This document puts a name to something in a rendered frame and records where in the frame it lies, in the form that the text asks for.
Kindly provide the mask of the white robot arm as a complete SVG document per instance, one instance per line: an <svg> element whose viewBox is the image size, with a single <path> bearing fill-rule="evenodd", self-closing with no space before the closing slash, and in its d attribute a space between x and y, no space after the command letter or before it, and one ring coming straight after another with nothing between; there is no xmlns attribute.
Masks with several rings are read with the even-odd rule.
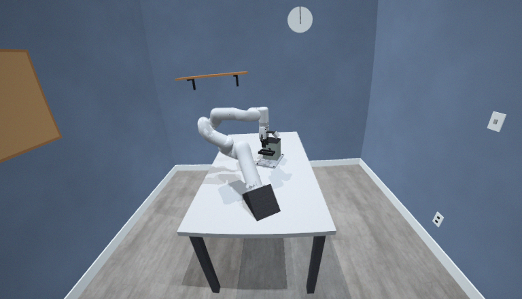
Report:
<svg viewBox="0 0 522 299"><path fill-rule="evenodd" d="M240 141L234 145L234 141L231 137L215 130L221 124L222 120L244 122L259 120L259 126L268 126L268 107L252 107L247 111L237 108L215 108L211 110L209 119L201 117L198 120L198 131L200 135L206 141L218 146L222 154L239 161L246 188L248 189L245 192L265 186L265 184L262 185L249 144L245 141Z"/></svg>

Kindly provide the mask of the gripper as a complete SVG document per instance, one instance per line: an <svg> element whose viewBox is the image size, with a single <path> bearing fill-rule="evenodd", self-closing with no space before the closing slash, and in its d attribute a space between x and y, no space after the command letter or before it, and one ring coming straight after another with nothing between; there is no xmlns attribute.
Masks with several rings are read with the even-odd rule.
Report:
<svg viewBox="0 0 522 299"><path fill-rule="evenodd" d="M262 147L266 147L268 145L268 136L269 133L266 133L266 131L269 130L268 126L259 126L259 139L262 143Z"/></svg>

